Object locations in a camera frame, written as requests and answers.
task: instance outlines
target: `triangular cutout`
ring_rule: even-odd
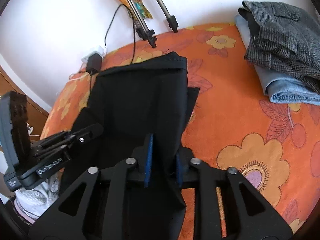
[[[85,191],[86,183],[81,183],[70,196],[61,203],[59,211],[72,217],[77,215],[77,211]]]
[[[252,217],[265,211],[264,206],[258,199],[256,199],[256,197],[248,190],[248,188],[243,183],[239,185],[239,188],[248,216]]]

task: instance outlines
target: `white baseboard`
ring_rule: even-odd
[[[44,102],[39,96],[37,96],[28,86],[19,78],[19,76],[11,69],[4,57],[0,54],[0,65],[11,80],[36,104],[42,107],[45,111],[50,113],[51,106]]]

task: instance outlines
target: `floral bedsheet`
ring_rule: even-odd
[[[188,58],[189,86],[200,87],[183,145],[212,167],[238,168],[295,232],[320,197],[320,107],[270,103],[253,66],[243,59],[245,48],[233,23],[192,26],[157,38],[155,49],[137,42],[134,62],[176,51]],[[132,49],[130,44],[109,53],[102,69],[129,64]],[[72,79],[42,138],[70,129],[86,106],[89,75]],[[180,239],[192,239],[194,190],[183,196],[187,212]]]

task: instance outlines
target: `silver screw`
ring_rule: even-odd
[[[229,172],[230,174],[237,174],[237,173],[238,173],[238,170],[237,170],[235,167],[230,167],[230,168],[228,169],[228,172]]]
[[[192,158],[192,159],[191,159],[191,163],[192,163],[192,164],[200,164],[200,163],[201,163],[201,160],[198,159],[198,158]]]
[[[128,158],[125,160],[125,162],[127,164],[135,164],[136,163],[136,159],[135,158]]]
[[[97,172],[98,172],[98,168],[97,167],[90,167],[89,169],[88,169],[88,172],[90,173],[90,174],[96,174]]]

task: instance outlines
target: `power cord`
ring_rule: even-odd
[[[131,62],[130,62],[130,64],[132,64],[132,62],[133,62],[133,60],[134,60],[135,52],[136,52],[136,35],[135,35],[134,16],[133,16],[133,14],[132,14],[132,11],[128,8],[128,6],[126,6],[126,5],[123,4],[123,3],[118,6],[118,8],[116,9],[116,11],[115,11],[115,13],[114,13],[114,15],[113,15],[113,17],[112,17],[112,20],[111,20],[110,25],[109,25],[109,27],[108,27],[108,30],[107,30],[107,32],[106,32],[106,36],[104,37],[104,45],[105,45],[105,46],[107,45],[107,44],[106,44],[106,39],[107,39],[108,32],[109,32],[109,30],[110,30],[110,28],[111,28],[111,25],[112,25],[112,23],[113,23],[113,20],[115,19],[115,16],[116,16],[116,14],[117,14],[117,12],[118,12],[118,10],[120,9],[121,6],[124,6],[124,7],[127,8],[128,12],[130,13],[131,18],[132,18],[132,27],[133,27],[133,55],[132,55],[132,60],[131,60]]]

